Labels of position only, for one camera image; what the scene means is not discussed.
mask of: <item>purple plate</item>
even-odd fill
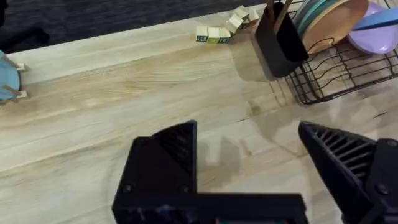
[[[370,2],[365,17],[386,10],[384,7]],[[369,30],[351,31],[348,39],[357,49],[369,54],[386,54],[398,45],[398,25],[380,27]]]

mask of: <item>black utensil holder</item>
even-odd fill
[[[282,11],[283,6],[284,4],[281,2],[274,4],[274,20]],[[275,34],[274,26],[269,22],[269,15],[265,8],[255,37],[274,77],[288,76],[308,59],[308,53],[288,13],[282,21],[278,33]]]

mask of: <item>wood grain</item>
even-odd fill
[[[228,17],[10,55],[30,68],[30,98],[0,110],[0,223],[115,223],[110,205],[132,140],[189,119],[198,121],[199,191],[300,192],[313,223],[340,223],[298,124],[398,138],[397,81],[300,106],[284,80],[247,79],[264,75],[250,33],[195,42],[197,25]]]

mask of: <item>plate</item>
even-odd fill
[[[311,19],[314,19],[317,17],[317,14],[321,13],[322,10],[325,10],[324,7],[321,7],[323,3],[326,3],[327,5],[333,4],[335,0],[317,0],[314,1],[313,4],[309,5],[310,8],[305,12],[303,17],[298,21],[298,26],[297,26],[297,32],[298,34],[303,34],[305,32],[306,24],[311,23]]]
[[[11,99],[14,95],[2,88],[2,86],[7,85],[15,90],[19,90],[19,75],[17,70],[9,65],[6,61],[2,59],[4,53],[0,51],[0,100]]]
[[[370,2],[365,17],[383,10],[386,9],[377,3]],[[398,25],[352,31],[348,39],[357,49],[368,54],[386,54],[398,45]]]
[[[321,13],[306,29],[303,43],[309,54],[329,48],[346,37],[363,18],[368,0],[340,0]]]
[[[293,24],[296,28],[299,26],[299,22],[301,21],[302,17],[310,9],[310,3],[313,4],[312,2],[314,1],[317,0],[305,0],[303,4],[300,6],[300,8],[293,17]]]

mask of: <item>metal wire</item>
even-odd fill
[[[297,11],[290,11],[291,18]],[[385,55],[367,55],[355,49],[346,39],[332,44],[285,77],[297,99],[306,105],[325,102],[353,91],[398,77],[397,49]],[[339,88],[329,88],[338,82]]]

